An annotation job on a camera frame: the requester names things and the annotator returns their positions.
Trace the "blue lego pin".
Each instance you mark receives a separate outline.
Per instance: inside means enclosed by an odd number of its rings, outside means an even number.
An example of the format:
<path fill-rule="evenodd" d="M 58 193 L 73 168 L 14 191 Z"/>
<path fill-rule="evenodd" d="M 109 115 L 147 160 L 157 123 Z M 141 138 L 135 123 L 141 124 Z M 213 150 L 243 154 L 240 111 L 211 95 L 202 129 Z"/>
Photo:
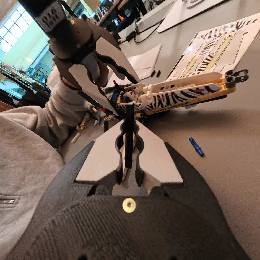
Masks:
<path fill-rule="evenodd" d="M 195 151 L 199 154 L 200 157 L 204 157 L 205 154 L 200 148 L 200 146 L 197 144 L 197 142 L 193 138 L 189 138 L 190 143 L 192 144 Z"/>

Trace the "person's left forearm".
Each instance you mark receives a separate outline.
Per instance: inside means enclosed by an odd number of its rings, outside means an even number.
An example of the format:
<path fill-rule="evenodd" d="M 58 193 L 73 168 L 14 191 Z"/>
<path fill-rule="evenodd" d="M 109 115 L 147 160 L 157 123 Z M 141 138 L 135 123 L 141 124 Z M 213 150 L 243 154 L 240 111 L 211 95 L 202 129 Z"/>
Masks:
<path fill-rule="evenodd" d="M 44 108 L 28 107 L 23 124 L 53 147 L 59 147 L 69 137 L 70 131 L 79 125 L 89 108 L 78 91 L 63 82 L 60 77 Z"/>

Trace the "zebra striped lego helicopter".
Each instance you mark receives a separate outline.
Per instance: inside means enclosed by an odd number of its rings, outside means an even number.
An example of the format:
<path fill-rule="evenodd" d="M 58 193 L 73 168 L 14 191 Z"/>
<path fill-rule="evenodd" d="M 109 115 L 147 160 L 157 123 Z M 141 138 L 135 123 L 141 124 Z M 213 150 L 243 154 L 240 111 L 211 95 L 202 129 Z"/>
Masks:
<path fill-rule="evenodd" d="M 247 69 L 229 70 L 223 74 L 209 72 L 181 77 L 175 80 L 163 81 L 146 85 L 142 82 L 119 83 L 113 76 L 110 86 L 101 88 L 101 93 L 108 100 L 114 115 L 124 117 L 126 106 L 133 104 L 136 117 L 138 114 L 152 116 L 181 107 L 192 107 L 200 103 L 226 98 L 236 91 L 236 85 L 249 79 Z M 99 106 L 105 108 L 105 102 L 99 101 Z"/>

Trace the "white tablet stand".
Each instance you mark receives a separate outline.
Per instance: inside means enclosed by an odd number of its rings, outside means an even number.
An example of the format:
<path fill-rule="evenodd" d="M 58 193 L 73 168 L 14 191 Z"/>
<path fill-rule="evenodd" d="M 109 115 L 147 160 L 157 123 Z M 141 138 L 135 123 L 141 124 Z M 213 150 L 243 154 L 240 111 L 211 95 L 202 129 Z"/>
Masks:
<path fill-rule="evenodd" d="M 184 21 L 187 21 L 206 10 L 215 7 L 223 1 L 224 0 L 178 0 L 173 4 L 163 19 L 157 32 L 159 34 L 163 33 L 164 31 L 167 31 L 168 29 L 173 28 Z"/>

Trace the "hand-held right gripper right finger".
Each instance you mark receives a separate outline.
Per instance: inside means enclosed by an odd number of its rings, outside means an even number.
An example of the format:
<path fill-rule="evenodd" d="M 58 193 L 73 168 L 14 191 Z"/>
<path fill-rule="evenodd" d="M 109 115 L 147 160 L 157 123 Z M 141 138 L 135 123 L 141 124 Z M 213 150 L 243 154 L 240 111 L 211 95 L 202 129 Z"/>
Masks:
<path fill-rule="evenodd" d="M 134 134 L 138 150 L 135 167 L 138 187 L 144 187 L 150 193 L 154 187 L 183 184 L 164 141 L 137 120 Z"/>

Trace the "lego instruction booklet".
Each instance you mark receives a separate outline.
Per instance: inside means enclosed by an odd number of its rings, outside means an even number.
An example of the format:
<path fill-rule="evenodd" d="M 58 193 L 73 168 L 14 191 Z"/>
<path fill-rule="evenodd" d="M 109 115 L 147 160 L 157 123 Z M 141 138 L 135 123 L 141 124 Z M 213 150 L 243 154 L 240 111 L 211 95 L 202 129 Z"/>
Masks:
<path fill-rule="evenodd" d="M 151 74 L 154 72 L 154 67 L 161 51 L 162 45 L 163 44 L 161 43 L 143 54 L 127 58 L 140 80 L 144 80 L 150 77 Z M 131 82 L 126 77 L 124 80 L 121 80 L 116 76 L 115 73 L 113 73 L 106 86 L 114 87 L 114 80 L 119 85 L 131 84 Z"/>

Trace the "pile of loose lego pieces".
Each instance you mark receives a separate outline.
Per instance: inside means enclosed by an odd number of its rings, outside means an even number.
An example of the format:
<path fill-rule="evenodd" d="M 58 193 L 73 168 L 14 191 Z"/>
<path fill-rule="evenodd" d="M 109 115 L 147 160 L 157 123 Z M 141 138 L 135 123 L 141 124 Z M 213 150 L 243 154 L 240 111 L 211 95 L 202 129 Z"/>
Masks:
<path fill-rule="evenodd" d="M 109 110 L 106 110 L 104 108 L 100 108 L 98 110 L 98 108 L 90 104 L 88 110 L 83 116 L 81 123 L 76 126 L 76 129 L 79 131 L 86 129 L 87 122 L 89 120 L 93 120 L 94 125 L 100 125 L 102 118 L 106 117 L 108 114 L 109 114 Z"/>

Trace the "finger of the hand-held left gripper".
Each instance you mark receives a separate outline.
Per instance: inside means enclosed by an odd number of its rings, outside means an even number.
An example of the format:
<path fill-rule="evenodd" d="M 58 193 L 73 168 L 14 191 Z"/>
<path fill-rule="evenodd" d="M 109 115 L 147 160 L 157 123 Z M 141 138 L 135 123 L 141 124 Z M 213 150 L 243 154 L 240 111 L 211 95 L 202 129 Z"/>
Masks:
<path fill-rule="evenodd" d="M 82 64 L 72 65 L 68 71 L 77 81 L 77 83 L 82 88 L 82 91 L 89 97 L 94 99 L 98 104 L 100 104 L 104 109 L 110 110 L 114 115 L 119 116 L 117 111 L 111 105 L 109 99 L 103 95 L 97 85 L 95 85 L 88 76 L 88 70 Z"/>
<path fill-rule="evenodd" d="M 133 84 L 141 82 L 125 54 L 104 38 L 100 37 L 96 41 L 95 52 L 98 59 L 109 66 L 119 79 L 125 80 L 127 78 Z"/>

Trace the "person's left hand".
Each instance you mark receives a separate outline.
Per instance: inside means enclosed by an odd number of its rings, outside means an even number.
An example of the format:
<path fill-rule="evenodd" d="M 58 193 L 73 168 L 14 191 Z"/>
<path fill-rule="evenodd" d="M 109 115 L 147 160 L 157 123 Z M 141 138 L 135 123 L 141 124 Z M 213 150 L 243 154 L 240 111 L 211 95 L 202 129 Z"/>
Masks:
<path fill-rule="evenodd" d="M 107 65 L 103 62 L 101 62 L 97 57 L 95 57 L 96 62 L 99 66 L 100 70 L 100 76 L 99 78 L 95 81 L 95 84 L 99 87 L 105 87 L 108 83 L 108 75 L 109 75 L 109 69 Z"/>

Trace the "long black lego beam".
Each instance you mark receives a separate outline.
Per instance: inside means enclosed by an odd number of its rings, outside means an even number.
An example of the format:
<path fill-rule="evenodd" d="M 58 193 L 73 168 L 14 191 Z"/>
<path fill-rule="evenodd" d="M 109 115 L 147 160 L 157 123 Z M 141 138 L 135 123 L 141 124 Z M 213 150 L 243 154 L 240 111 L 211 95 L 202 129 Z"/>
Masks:
<path fill-rule="evenodd" d="M 134 132 L 134 104 L 126 106 L 125 118 L 125 167 L 132 168 L 133 152 L 133 132 Z"/>

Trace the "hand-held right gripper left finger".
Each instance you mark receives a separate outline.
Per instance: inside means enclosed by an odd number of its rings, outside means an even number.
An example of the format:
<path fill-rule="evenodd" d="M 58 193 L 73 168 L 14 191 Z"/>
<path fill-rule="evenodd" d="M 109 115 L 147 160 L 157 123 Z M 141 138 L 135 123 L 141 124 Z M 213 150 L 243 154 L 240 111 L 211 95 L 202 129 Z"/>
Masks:
<path fill-rule="evenodd" d="M 115 185 L 120 182 L 122 154 L 118 140 L 123 135 L 124 120 L 94 140 L 75 181 L 92 185 Z"/>

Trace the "zebra sticker sheet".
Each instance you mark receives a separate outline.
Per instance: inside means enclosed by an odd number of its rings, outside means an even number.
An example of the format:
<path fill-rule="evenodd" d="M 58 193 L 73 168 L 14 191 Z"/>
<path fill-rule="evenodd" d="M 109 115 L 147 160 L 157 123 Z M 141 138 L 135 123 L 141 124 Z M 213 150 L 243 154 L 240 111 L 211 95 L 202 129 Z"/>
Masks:
<path fill-rule="evenodd" d="M 218 72 L 224 75 L 241 60 L 260 29 L 259 13 L 195 34 L 166 81 Z"/>

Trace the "white lego skid assembly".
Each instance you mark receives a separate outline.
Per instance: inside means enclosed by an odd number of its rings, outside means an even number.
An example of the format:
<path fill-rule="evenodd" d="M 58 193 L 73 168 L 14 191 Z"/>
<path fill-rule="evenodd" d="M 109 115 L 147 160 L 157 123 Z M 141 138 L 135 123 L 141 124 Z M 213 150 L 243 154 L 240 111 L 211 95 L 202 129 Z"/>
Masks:
<path fill-rule="evenodd" d="M 120 152 L 122 154 L 122 181 L 125 180 L 125 177 L 129 171 L 129 168 L 125 166 L 125 145 L 122 146 L 120 149 Z"/>

